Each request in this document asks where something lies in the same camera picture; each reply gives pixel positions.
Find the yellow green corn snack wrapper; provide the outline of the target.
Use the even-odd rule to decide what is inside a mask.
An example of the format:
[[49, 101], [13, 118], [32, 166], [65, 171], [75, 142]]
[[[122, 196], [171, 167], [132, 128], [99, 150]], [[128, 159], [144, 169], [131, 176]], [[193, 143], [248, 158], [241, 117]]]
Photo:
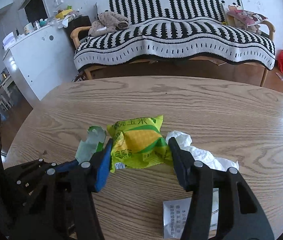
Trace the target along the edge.
[[141, 117], [108, 125], [113, 139], [110, 171], [125, 168], [148, 168], [159, 164], [173, 165], [173, 156], [161, 135], [164, 117]]

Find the silver cigarette pack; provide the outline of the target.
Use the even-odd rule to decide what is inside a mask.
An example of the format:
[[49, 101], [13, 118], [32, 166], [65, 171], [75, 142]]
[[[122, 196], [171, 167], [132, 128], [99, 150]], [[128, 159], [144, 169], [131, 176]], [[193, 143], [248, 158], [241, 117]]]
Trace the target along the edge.
[[[186, 224], [191, 198], [163, 202], [163, 239], [180, 239]], [[219, 189], [213, 189], [210, 231], [218, 227]]]

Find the white tissue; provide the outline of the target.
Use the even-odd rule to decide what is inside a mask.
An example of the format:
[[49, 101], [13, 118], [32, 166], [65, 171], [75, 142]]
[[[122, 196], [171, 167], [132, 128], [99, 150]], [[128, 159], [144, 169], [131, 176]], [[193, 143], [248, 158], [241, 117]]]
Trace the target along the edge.
[[167, 134], [166, 142], [170, 138], [175, 138], [180, 149], [190, 152], [194, 160], [199, 160], [214, 170], [227, 171], [230, 167], [239, 170], [238, 162], [235, 163], [229, 159], [214, 157], [211, 152], [193, 146], [192, 137], [187, 133], [171, 131]]

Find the green torn wrapper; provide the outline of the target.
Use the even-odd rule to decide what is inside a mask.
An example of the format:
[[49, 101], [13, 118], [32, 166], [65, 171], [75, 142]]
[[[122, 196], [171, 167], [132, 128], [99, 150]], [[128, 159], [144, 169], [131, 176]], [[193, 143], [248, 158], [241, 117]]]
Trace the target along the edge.
[[75, 155], [79, 164], [90, 161], [95, 152], [100, 152], [106, 139], [106, 131], [100, 126], [90, 126], [86, 140], [81, 140]]

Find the white cabinet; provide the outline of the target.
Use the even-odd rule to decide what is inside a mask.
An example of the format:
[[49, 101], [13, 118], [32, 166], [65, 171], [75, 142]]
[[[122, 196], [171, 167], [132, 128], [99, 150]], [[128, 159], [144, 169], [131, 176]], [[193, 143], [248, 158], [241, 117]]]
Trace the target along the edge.
[[35, 107], [52, 89], [71, 82], [74, 65], [70, 36], [47, 25], [19, 39], [3, 56], [3, 63], [27, 102]]

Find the black speaker box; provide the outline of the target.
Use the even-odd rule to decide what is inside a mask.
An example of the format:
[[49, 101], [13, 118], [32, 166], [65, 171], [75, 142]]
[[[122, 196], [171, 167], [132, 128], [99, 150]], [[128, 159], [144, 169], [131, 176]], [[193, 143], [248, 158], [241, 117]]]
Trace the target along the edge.
[[71, 39], [70, 35], [71, 32], [79, 27], [88, 27], [91, 26], [89, 16], [77, 16], [71, 22], [68, 23], [68, 26], [64, 28], [65, 33], [67, 34], [69, 41], [73, 44], [73, 40]]

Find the beige plush garment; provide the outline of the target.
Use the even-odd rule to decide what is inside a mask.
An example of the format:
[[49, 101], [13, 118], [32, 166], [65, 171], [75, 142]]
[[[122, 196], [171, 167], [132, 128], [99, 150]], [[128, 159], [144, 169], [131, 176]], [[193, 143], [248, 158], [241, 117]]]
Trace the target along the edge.
[[99, 37], [108, 33], [115, 33], [130, 27], [129, 19], [112, 11], [98, 14], [88, 31], [89, 37]]

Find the wooden sofa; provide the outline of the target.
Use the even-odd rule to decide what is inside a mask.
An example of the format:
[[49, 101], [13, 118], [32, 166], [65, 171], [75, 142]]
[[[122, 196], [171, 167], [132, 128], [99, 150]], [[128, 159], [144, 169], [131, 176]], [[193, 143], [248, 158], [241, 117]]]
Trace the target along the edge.
[[79, 34], [91, 26], [71, 32], [75, 46], [74, 64], [88, 79], [98, 69], [122, 64], [156, 61], [181, 65], [210, 62], [216, 65], [255, 66], [263, 69], [260, 86], [276, 66], [274, 26], [264, 22], [269, 35], [263, 36], [209, 19], [172, 20], [159, 18], [128, 29], [80, 41]]

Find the black white striped blanket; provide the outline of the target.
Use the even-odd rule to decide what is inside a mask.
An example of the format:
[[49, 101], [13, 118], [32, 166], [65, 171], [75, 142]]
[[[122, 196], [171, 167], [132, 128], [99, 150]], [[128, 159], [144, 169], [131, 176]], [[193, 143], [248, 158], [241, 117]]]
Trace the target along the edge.
[[141, 57], [188, 59], [211, 56], [229, 63], [257, 62], [272, 69], [274, 42], [226, 23], [227, 5], [241, 0], [105, 0], [99, 11], [121, 14], [129, 28], [89, 37], [74, 55], [77, 69], [112, 66]]

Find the pink printed cushion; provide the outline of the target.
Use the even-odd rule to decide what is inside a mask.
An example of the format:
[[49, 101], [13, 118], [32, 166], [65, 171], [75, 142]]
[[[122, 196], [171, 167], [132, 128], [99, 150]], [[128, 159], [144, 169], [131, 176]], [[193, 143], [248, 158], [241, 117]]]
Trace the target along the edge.
[[226, 15], [230, 25], [259, 35], [261, 34], [259, 24], [268, 19], [262, 14], [241, 9], [239, 5], [228, 5]]

